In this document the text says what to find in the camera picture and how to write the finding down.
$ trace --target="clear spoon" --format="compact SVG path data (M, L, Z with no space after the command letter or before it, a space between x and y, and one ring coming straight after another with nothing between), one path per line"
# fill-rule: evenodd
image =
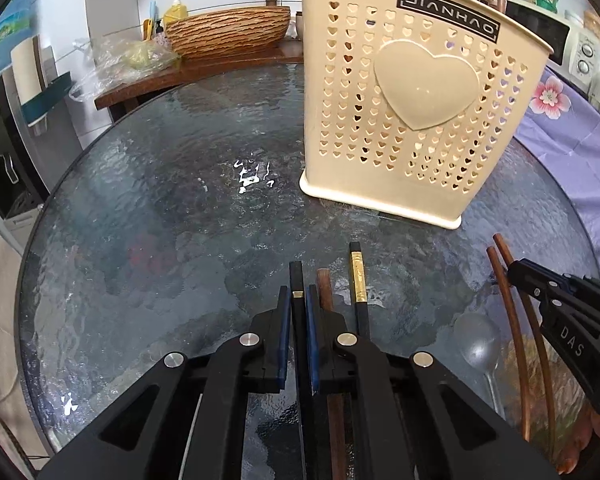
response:
M505 418L494 376L502 350L500 330L484 314L465 312L456 319L454 338L462 357L487 377L493 409L498 415Z

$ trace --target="yellow soap dispenser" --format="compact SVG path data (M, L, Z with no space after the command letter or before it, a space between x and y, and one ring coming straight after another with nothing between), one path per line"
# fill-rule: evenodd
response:
M180 0L173 0L173 5L167 9L162 19L162 24L165 28L170 23L177 22L187 17L187 6L184 5Z

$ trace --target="paper towel roll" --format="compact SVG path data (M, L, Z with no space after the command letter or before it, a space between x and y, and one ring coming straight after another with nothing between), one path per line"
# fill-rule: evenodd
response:
M16 81L20 104L24 105L39 95L44 89L44 80L39 64L38 37L28 38L11 51L13 76ZM46 114L37 118L29 126L41 121Z

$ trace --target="microwave oven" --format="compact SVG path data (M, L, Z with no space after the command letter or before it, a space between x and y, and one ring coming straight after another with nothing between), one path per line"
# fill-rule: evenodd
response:
M576 23L523 0L507 2L507 16L540 36L554 50L547 66L584 95L600 72L600 40Z

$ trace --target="wooden bowl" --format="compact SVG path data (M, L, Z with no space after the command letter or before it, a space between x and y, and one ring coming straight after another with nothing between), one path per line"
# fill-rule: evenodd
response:
M187 58L226 57L264 50L285 37L289 7L240 7L197 14L170 23L165 33Z

